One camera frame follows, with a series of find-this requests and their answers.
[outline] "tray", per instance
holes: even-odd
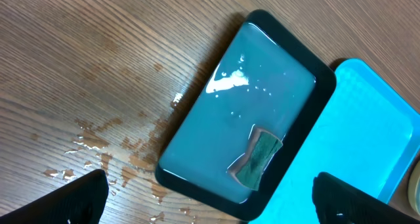
[[[328,172],[388,203],[420,146],[420,115],[365,62],[344,61],[337,88],[262,215],[252,223],[319,223],[313,179]]]

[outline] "bright blue plastic tray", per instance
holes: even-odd
[[[420,115],[365,62],[344,61],[337,88],[262,215],[252,223],[319,223],[314,177],[326,171],[388,203],[420,146]]]

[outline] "water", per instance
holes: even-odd
[[[160,166],[233,202],[243,202],[251,189],[229,176],[228,166],[246,151],[253,125],[282,139],[314,83],[314,76],[258,27],[244,24]]]

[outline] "wooden table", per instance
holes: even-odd
[[[0,215],[102,168],[101,223],[235,223],[153,167],[246,14],[270,11],[327,64],[364,59],[419,111],[419,3],[0,0]],[[405,189],[391,205],[415,216]]]

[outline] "wooden surface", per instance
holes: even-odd
[[[71,169],[80,177],[102,167],[116,184],[101,223],[235,223],[160,187],[152,170],[244,16],[270,11],[327,64],[364,59],[420,111],[419,8],[420,0],[0,0],[0,215],[64,185],[60,171],[71,179]],[[412,214],[404,186],[391,205]]]

